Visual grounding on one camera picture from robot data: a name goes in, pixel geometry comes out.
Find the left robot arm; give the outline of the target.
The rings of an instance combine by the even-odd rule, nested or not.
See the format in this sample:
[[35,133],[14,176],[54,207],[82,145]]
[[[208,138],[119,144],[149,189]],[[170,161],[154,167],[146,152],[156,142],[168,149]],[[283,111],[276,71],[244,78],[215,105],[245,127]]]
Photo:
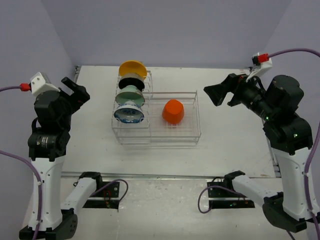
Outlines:
[[92,195],[103,193],[98,172],[84,173],[65,201],[61,201],[61,175],[70,140],[71,116],[90,100],[84,86],[64,77],[61,81],[72,94],[54,86],[47,77],[36,73],[30,80],[35,97],[36,118],[27,141],[33,171],[32,214],[19,231],[21,240],[68,240],[78,226],[78,212]]

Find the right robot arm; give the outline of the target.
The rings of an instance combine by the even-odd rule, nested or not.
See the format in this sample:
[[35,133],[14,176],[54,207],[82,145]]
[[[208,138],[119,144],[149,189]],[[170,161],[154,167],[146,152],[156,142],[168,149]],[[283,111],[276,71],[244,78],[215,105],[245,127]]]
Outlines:
[[268,88],[259,77],[229,74],[219,84],[206,86],[204,92],[215,106],[220,106],[228,93],[228,105],[244,105],[263,120],[263,131],[276,157],[282,180],[281,192],[273,191],[250,179],[238,170],[226,174],[218,186],[227,196],[236,194],[259,205],[268,222],[276,228],[298,233],[308,223],[317,224],[320,209],[312,189],[305,183],[310,173],[305,170],[312,151],[312,129],[296,110],[304,92],[291,76],[275,76]]

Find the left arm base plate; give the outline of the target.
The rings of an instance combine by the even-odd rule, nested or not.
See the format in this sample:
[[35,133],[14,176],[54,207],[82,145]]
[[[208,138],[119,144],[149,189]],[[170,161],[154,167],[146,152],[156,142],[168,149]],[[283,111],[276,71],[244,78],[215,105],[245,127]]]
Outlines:
[[83,208],[85,209],[118,209],[120,183],[115,182],[99,193],[90,197]]

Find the mint green bowl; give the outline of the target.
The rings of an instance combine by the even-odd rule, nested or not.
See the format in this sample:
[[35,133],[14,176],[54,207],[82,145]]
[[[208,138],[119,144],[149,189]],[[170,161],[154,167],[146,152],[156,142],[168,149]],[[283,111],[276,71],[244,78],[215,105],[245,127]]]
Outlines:
[[142,107],[145,104],[145,98],[142,92],[134,85],[128,85],[121,89],[115,97],[118,104],[133,102],[135,105]]

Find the blue white patterned bowl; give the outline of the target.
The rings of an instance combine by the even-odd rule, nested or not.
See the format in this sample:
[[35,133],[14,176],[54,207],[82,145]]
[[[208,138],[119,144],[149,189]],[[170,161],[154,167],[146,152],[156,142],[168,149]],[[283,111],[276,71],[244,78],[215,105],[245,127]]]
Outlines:
[[140,105],[133,101],[126,101],[119,104],[113,116],[124,124],[137,124],[144,120],[145,115]]

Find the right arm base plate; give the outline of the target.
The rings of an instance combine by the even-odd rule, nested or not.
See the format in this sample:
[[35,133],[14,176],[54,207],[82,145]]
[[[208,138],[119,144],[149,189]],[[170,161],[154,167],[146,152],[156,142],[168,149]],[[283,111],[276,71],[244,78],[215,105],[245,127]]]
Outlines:
[[210,187],[207,190],[211,209],[253,209],[255,204],[248,198],[230,193],[220,188]]

